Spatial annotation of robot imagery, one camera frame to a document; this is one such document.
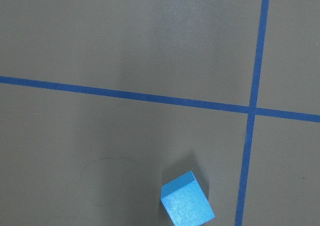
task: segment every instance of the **light blue box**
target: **light blue box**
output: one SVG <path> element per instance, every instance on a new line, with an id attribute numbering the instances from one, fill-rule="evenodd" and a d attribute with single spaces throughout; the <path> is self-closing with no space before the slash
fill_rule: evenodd
<path id="1" fill-rule="evenodd" d="M 162 186 L 161 202 L 175 226 L 199 226 L 215 217 L 191 171 Z"/>

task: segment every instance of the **blue tape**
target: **blue tape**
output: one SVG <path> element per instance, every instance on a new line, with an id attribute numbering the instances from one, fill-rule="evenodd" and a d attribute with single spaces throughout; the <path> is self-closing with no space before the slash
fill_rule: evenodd
<path id="1" fill-rule="evenodd" d="M 238 200 L 235 212 L 235 226 L 241 226 L 244 215 L 244 206 L 246 199 L 246 185 L 248 181 L 251 146 L 253 139 L 253 130 L 255 126 L 256 109 L 259 93 L 260 75 L 262 67 L 262 59 L 264 54 L 264 45 L 266 37 L 267 19 L 268 19 L 269 0 L 262 0 L 258 37 L 256 43 L 254 69 L 251 85 L 251 95 L 249 104 L 249 113 L 246 122 L 246 141 L 243 148 L 241 175 L 239 182 Z"/>
<path id="2" fill-rule="evenodd" d="M 60 91 L 67 91 L 67 92 L 86 93 L 86 94 L 107 96 L 107 97 L 118 97 L 118 98 L 133 99 L 133 100 L 140 100 L 140 101 L 147 101 L 147 102 L 158 102 L 158 103 L 187 106 L 187 107 L 221 110 L 221 111 L 228 111 L 228 112 L 248 113 L 248 110 L 249 110 L 247 106 L 240 106 L 240 105 L 207 102 L 207 101 L 199 101 L 199 100 L 176 98 L 176 97 L 166 97 L 166 96 L 158 96 L 158 95 L 143 94 L 143 93 L 136 93 L 136 92 L 125 92 L 125 91 L 117 91 L 117 90 L 102 89 L 102 88 L 95 88 L 95 87 L 84 87 L 84 86 L 77 86 L 77 85 L 71 85 L 71 84 L 44 82 L 44 81 L 21 79 L 21 78 L 14 78 L 14 77 L 0 76 L 0 83 L 60 90 Z"/>
<path id="3" fill-rule="evenodd" d="M 287 112 L 274 109 L 257 108 L 256 115 L 268 116 L 268 117 L 279 117 L 287 118 L 308 122 L 320 122 L 320 115 L 306 114 L 300 112 Z"/>

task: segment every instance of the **gray surface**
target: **gray surface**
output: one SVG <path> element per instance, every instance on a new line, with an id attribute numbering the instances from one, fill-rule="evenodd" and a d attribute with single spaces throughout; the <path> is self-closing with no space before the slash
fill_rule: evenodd
<path id="1" fill-rule="evenodd" d="M 1 73 L 247 105 L 261 0 L 0 0 Z"/>
<path id="2" fill-rule="evenodd" d="M 320 124 L 258 116 L 243 226 L 320 224 Z"/>
<path id="3" fill-rule="evenodd" d="M 270 0 L 259 107 L 320 114 L 320 0 Z"/>
<path id="4" fill-rule="evenodd" d="M 233 225 L 246 115 L 0 84 L 1 225 L 170 225 L 160 186 L 194 170 Z"/>

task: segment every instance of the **vertical blue line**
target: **vertical blue line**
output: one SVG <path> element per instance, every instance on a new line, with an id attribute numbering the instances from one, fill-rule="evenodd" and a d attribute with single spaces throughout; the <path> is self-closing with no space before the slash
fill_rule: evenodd
<path id="1" fill-rule="evenodd" d="M 255 126 L 256 109 L 257 109 L 257 101 L 258 101 L 258 93 L 259 93 L 261 66 L 262 66 L 262 59 L 264 54 L 268 8 L 269 8 L 269 0 L 262 0 L 259 30 L 258 30 L 258 37 L 257 37 L 257 43 L 256 43 L 256 51 L 255 51 L 252 85 L 251 85 L 249 112 L 248 112 L 248 118 L 246 122 L 246 140 L 243 148 L 238 201 L 237 201 L 236 212 L 235 212 L 235 221 L 234 221 L 235 226 L 242 226 L 243 215 L 244 215 L 246 185 L 248 181 L 251 146 L 252 146 L 253 130 Z"/>

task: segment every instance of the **cube side face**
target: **cube side face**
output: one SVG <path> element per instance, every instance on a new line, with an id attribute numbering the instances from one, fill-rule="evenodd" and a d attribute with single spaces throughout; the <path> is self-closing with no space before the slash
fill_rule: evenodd
<path id="1" fill-rule="evenodd" d="M 175 226 L 199 226 L 215 217 L 196 181 L 161 199 Z"/>
<path id="2" fill-rule="evenodd" d="M 191 171 L 181 175 L 180 177 L 177 177 L 161 187 L 161 198 L 166 197 L 167 195 L 179 190 L 195 180 L 196 178 Z"/>

